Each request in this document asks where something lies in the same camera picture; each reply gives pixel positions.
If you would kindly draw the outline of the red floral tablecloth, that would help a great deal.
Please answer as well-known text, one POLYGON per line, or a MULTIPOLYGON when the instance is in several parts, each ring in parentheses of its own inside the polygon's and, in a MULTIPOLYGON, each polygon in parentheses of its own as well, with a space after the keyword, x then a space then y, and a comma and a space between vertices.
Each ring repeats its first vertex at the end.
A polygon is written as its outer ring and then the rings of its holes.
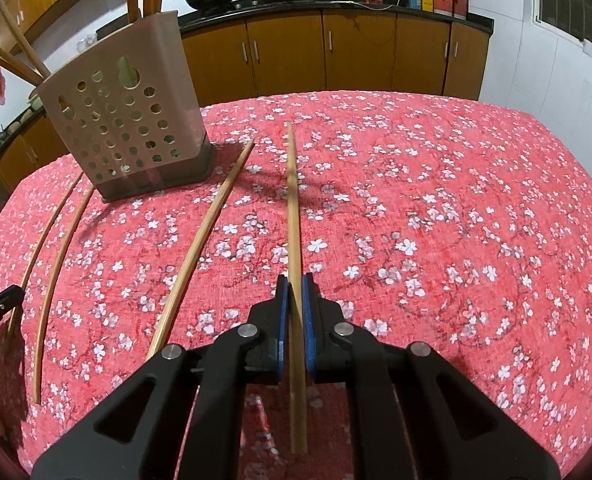
MULTIPOLYGON (((20 464, 140 367, 189 245, 241 149, 253 152, 201 254, 172 340, 210 344, 274 294, 287 266, 293 125, 302 264, 345 318, 422 340, 571 471, 592 445, 592 179, 527 114, 384 92, 207 107, 209 180, 106 204, 82 179, 0 337, 0 419, 20 464)), ((81 171, 64 156, 0 213, 0 290, 21 284, 81 171)))

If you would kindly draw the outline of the beige perforated utensil holder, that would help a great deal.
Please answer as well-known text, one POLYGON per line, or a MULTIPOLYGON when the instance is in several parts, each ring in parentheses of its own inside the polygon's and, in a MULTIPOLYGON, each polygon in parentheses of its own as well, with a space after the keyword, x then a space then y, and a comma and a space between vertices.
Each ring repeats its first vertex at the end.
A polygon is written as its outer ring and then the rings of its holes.
POLYGON ((201 182, 212 172, 215 148, 177 12, 113 32, 33 94, 105 202, 201 182))

